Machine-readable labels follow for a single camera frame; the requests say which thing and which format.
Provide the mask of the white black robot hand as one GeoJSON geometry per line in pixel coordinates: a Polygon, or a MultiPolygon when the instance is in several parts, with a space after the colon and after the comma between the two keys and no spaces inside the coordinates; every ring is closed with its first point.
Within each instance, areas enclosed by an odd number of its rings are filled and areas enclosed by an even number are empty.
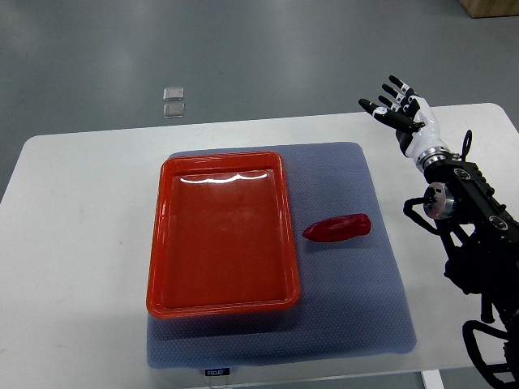
{"type": "Polygon", "coordinates": [[[417,160],[429,148],[446,147],[427,101],[396,76],[390,75],[388,80],[391,84],[382,85],[385,95],[378,97],[379,103],[360,99],[359,105],[376,121],[396,131],[401,152],[408,158],[417,160]]]}

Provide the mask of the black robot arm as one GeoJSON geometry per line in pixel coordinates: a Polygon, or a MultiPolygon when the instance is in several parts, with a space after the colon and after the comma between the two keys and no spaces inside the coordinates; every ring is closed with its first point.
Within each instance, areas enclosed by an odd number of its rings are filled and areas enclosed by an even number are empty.
{"type": "Polygon", "coordinates": [[[418,159],[428,187],[403,212],[440,237],[444,275],[463,293],[481,297],[481,318],[463,324],[474,367],[493,388],[518,386],[518,223],[498,203],[475,163],[467,161],[472,133],[459,156],[434,147],[418,159]]]}

